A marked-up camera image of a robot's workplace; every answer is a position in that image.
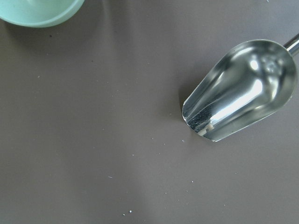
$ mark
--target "bowl rim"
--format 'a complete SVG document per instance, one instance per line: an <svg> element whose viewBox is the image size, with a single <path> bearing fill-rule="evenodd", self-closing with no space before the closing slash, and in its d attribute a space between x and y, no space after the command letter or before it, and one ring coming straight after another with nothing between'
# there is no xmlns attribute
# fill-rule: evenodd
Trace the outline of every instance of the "bowl rim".
<svg viewBox="0 0 299 224"><path fill-rule="evenodd" d="M6 22L9 22L9 23L12 23L12 24L15 24L15 25L19 25L19 26L25 26L25 27L34 27L34 28L40 27L40 28L43 28L43 27L55 26L55 25L58 25L58 24L60 24L64 21L68 20L69 18L71 18L79 10L79 8L83 5L84 1L85 0L74 0L62 13L54 16L51 19L44 20L44 21L41 21L41 22L29 22L28 23L28 22L15 21L15 20L5 18L1 15L0 15L0 18L3 19ZM75 10L73 14L70 14L68 16L68 14L76 7L78 7L78 9Z"/></svg>

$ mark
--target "tabletop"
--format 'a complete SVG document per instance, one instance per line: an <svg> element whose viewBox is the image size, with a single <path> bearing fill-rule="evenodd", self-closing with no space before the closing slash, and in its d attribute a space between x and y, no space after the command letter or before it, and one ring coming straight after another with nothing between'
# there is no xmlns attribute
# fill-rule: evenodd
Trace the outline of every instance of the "tabletop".
<svg viewBox="0 0 299 224"><path fill-rule="evenodd" d="M0 222L297 224L298 90L219 142L181 108L235 45L295 36L298 11L297 0L86 0L50 28L0 21Z"/></svg>

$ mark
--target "metal handle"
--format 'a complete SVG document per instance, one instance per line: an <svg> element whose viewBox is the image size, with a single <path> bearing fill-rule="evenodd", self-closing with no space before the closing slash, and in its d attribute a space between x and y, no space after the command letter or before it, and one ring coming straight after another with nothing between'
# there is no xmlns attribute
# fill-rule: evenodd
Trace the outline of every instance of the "metal handle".
<svg viewBox="0 0 299 224"><path fill-rule="evenodd" d="M292 55L295 56L299 53L299 34L294 36L288 43L284 45L286 50Z"/></svg>

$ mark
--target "stainless steel scoop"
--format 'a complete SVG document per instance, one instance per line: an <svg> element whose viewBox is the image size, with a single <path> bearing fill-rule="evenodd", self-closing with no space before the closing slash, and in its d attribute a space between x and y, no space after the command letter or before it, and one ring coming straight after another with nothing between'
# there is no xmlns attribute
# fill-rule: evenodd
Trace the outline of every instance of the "stainless steel scoop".
<svg viewBox="0 0 299 224"><path fill-rule="evenodd" d="M292 96L299 35L285 46L253 40L232 48L183 105L183 118L199 135L219 141L275 113Z"/></svg>

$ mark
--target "bowl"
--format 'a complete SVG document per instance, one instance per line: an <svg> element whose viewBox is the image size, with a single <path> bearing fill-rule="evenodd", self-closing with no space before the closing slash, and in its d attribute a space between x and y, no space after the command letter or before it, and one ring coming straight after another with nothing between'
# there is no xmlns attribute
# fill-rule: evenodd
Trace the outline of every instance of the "bowl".
<svg viewBox="0 0 299 224"><path fill-rule="evenodd" d="M51 27L71 18L84 0L0 0L0 18L25 27Z"/></svg>

